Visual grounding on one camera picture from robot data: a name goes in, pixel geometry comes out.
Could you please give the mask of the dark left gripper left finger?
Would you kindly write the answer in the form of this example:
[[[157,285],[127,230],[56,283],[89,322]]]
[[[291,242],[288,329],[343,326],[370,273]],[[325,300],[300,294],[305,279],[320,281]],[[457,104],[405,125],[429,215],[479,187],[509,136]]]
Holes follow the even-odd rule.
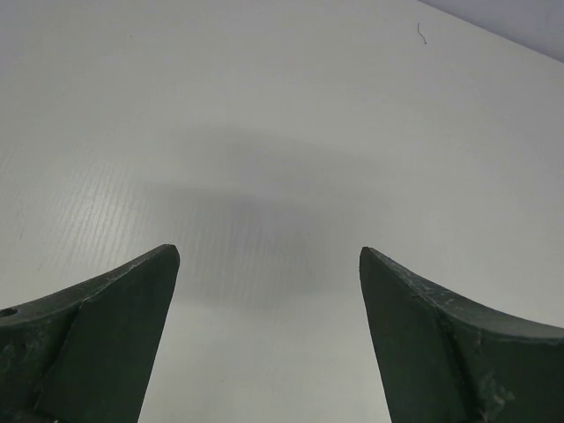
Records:
[[[180,255],[164,244],[1,311],[3,422],[136,422]]]

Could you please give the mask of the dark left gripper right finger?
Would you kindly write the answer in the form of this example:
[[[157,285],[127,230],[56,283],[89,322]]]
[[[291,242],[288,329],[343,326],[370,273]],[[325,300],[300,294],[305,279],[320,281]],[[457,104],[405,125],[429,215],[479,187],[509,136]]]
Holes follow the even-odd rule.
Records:
[[[562,328],[479,304],[370,247],[360,287],[392,421],[562,421]]]

